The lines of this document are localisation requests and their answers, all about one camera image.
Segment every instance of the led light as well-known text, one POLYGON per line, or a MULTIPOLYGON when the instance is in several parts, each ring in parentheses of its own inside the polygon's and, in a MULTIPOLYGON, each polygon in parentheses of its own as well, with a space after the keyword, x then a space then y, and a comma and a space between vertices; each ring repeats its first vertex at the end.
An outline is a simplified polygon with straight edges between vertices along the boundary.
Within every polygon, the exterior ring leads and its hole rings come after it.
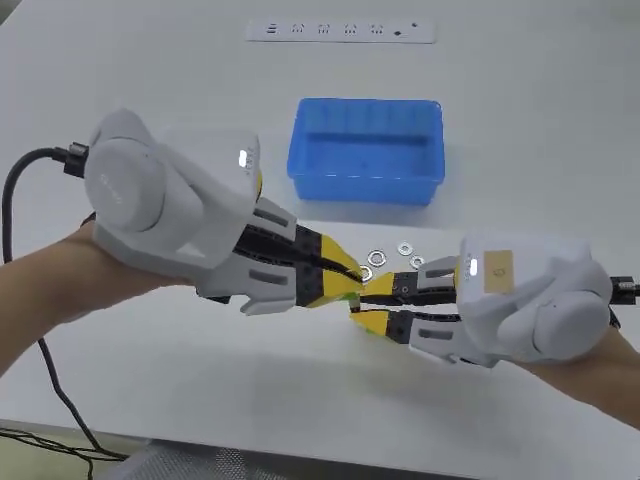
POLYGON ((242 168, 247 168, 247 151, 240 150, 240 156, 238 157, 238 165, 242 168))

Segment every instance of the white robotic hand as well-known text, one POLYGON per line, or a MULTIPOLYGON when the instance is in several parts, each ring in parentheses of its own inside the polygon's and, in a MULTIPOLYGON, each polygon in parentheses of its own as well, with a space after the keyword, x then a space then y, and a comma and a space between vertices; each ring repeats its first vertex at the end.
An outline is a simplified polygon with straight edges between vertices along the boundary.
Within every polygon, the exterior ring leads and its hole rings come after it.
POLYGON ((134 113, 109 115, 84 169, 95 242, 127 265, 190 280, 201 297, 246 295, 246 314, 359 291, 354 259, 260 197, 259 158, 248 132, 174 129, 158 142, 134 113))
POLYGON ((459 257, 388 275, 367 284, 362 303, 456 303, 459 314, 355 308, 356 322, 416 352, 486 367, 584 355, 615 320, 612 293, 625 304, 638 295, 633 279, 607 275, 586 242, 552 236, 469 235, 459 257))

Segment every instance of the cable connector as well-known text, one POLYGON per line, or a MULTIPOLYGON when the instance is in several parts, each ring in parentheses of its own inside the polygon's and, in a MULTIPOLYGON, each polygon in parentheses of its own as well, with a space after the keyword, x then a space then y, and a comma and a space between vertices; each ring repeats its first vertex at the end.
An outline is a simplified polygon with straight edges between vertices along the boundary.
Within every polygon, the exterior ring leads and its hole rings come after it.
POLYGON ((56 149, 64 152, 64 173, 77 178, 84 178, 84 167, 89 157, 89 147, 73 142, 68 149, 56 149))
POLYGON ((611 305, 636 305, 636 297, 640 296, 640 286, 633 277, 611 277, 613 294, 611 305))

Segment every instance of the wrist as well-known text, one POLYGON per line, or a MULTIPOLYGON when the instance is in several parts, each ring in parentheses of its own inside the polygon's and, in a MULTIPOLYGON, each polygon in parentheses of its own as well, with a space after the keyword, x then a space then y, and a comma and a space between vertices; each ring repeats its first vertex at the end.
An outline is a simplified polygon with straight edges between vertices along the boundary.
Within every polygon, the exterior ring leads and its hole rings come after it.
POLYGON ((59 255, 69 262, 69 275, 65 278, 69 285, 66 302, 71 317, 179 283, 119 262, 93 242, 92 231, 93 226, 88 224, 56 244, 62 251, 59 255))

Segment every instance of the metal washer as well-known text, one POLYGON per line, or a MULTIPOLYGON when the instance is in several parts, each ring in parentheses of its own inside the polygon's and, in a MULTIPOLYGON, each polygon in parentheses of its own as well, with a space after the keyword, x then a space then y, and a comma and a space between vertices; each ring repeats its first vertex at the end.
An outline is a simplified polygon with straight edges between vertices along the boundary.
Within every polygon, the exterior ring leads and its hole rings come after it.
POLYGON ((403 257, 408 257, 413 253, 413 245, 409 242, 401 242, 398 244, 398 253, 403 257))
POLYGON ((366 283, 373 278, 373 271, 369 267, 369 265, 360 265, 360 269, 362 270, 362 282, 366 283))
POLYGON ((415 270, 418 270, 422 265, 424 265, 424 258, 422 258, 420 255, 416 255, 414 257, 411 257, 411 260, 409 260, 409 264, 415 270))
POLYGON ((382 250, 371 250, 369 252, 369 256, 367 257, 367 262, 369 262, 370 265, 378 268, 387 263, 387 256, 382 250))

